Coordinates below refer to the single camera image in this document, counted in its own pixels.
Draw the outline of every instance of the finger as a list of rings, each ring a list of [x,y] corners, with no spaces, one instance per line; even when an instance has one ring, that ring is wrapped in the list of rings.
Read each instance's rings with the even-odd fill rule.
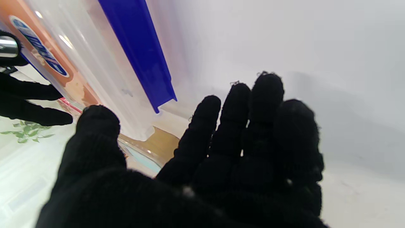
[[[207,157],[211,136],[215,131],[221,100],[207,96],[197,106],[188,129],[179,141],[172,158],[156,179],[174,186],[188,184],[200,162]]]
[[[0,73],[0,91],[20,99],[54,101],[63,96],[52,85],[20,81]]]
[[[275,178],[290,186],[322,179],[324,163],[319,153],[319,131],[314,112],[298,100],[285,101],[275,119]]]
[[[263,145],[271,137],[276,110],[283,97],[283,82],[275,73],[263,72],[257,78],[250,101],[250,123],[244,135],[244,156],[269,156],[269,151]]]
[[[273,181],[271,130],[283,101],[281,78],[263,72],[256,80],[250,101],[249,126],[243,135],[243,157],[232,175],[239,188],[266,192]]]
[[[196,192],[226,188],[230,173],[241,157],[241,134],[246,129],[250,89],[246,84],[232,86],[221,112],[221,124],[212,136],[209,157],[198,167],[192,181]]]
[[[42,126],[66,125],[73,122],[72,116],[66,112],[43,108],[2,92],[0,92],[0,116],[27,120]]]
[[[221,124],[212,136],[210,156],[241,156],[241,134],[246,129],[249,98],[250,89],[246,84],[238,83],[232,86],[222,107]]]
[[[92,105],[83,110],[76,125],[76,134],[96,133],[117,139],[120,131],[118,117],[107,107]]]

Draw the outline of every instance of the silver metal part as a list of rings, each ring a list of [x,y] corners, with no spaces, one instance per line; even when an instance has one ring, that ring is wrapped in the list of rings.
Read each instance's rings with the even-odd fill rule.
[[[8,36],[0,36],[0,57],[14,58],[18,56],[17,42]]]

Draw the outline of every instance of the fingertip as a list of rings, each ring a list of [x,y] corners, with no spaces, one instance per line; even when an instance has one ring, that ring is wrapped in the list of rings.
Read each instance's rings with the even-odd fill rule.
[[[318,125],[314,118],[314,112],[303,102],[285,101],[277,111],[274,137],[284,148],[318,146]]]
[[[198,104],[193,118],[202,117],[208,119],[218,119],[219,111],[221,109],[221,100],[215,95],[206,96],[201,103]]]
[[[102,105],[91,105],[83,110],[77,121],[77,131],[94,132],[117,137],[121,129],[113,111]]]
[[[275,73],[262,73],[252,89],[251,116],[253,122],[273,122],[276,109],[284,97],[281,78]]]

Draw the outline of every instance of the label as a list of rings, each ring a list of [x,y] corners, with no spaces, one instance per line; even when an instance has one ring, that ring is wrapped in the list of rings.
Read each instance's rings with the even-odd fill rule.
[[[36,33],[21,19],[16,16],[10,16],[11,24],[18,29],[32,46],[38,51],[38,53],[44,58],[45,62],[56,72],[64,77],[69,77],[67,71],[56,60],[53,54],[44,46],[42,41],[36,35]]]

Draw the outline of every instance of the white wall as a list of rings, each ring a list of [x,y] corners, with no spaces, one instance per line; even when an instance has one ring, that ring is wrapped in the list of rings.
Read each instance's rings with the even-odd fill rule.
[[[403,227],[405,2],[147,0],[177,103],[190,117],[230,82],[275,71],[317,114],[332,227]]]

